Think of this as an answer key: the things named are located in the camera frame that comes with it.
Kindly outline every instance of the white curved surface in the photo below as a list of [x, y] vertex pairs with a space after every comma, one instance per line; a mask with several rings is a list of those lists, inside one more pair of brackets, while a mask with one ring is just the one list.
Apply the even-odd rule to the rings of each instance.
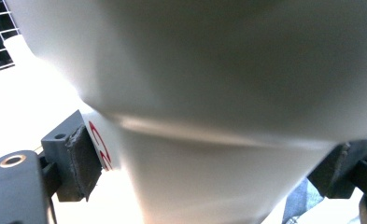
[[367, 135], [367, 2], [9, 4], [99, 112], [147, 223], [257, 223]]

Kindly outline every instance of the black plastic bracket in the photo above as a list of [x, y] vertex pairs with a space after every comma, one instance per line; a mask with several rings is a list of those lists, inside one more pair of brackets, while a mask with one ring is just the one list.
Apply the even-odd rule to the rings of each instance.
[[44, 151], [0, 158], [0, 224], [56, 223], [51, 196], [60, 202], [90, 197], [102, 166], [77, 111], [42, 139]]
[[367, 224], [367, 139], [336, 147], [308, 179], [331, 199], [348, 199], [355, 187], [361, 189], [360, 223]]
[[0, 158], [0, 223], [56, 223], [40, 162], [33, 151]]
[[101, 175], [102, 165], [79, 111], [76, 111], [42, 140], [46, 160], [58, 165], [62, 185], [60, 202], [88, 201]]

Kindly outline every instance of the black mount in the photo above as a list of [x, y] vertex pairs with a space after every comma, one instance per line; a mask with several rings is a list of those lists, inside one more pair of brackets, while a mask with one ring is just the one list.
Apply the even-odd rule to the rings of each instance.
[[42, 140], [44, 151], [17, 151], [0, 158], [0, 223], [56, 223], [51, 196], [88, 200], [101, 175], [84, 121], [77, 111]]
[[358, 187], [364, 194], [360, 223], [367, 224], [367, 139], [337, 146], [308, 179], [330, 199], [349, 199]]

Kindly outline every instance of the black bracket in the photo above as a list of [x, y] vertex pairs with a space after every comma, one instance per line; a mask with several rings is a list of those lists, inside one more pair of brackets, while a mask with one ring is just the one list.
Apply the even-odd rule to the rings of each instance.
[[42, 139], [44, 151], [0, 158], [0, 224], [56, 223], [51, 196], [88, 200], [101, 175], [95, 147], [77, 111]]
[[337, 146], [308, 179], [330, 199], [349, 199], [358, 187], [364, 194], [360, 222], [367, 224], [367, 139]]

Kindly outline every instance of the screw hole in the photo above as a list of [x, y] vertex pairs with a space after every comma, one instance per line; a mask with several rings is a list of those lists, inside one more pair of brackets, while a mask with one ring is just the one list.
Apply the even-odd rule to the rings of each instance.
[[0, 167], [3, 167], [3, 168], [13, 167], [13, 166], [16, 166], [16, 165], [20, 164], [25, 159], [26, 159], [26, 157], [24, 155], [10, 156], [10, 157], [5, 158], [4, 160], [2, 160], [2, 162], [0, 162]]
[[61, 138], [65, 138], [66, 137], [66, 134], [64, 134], [64, 133], [59, 133], [59, 134], [57, 134], [57, 135], [55, 135], [55, 139], [61, 139]]

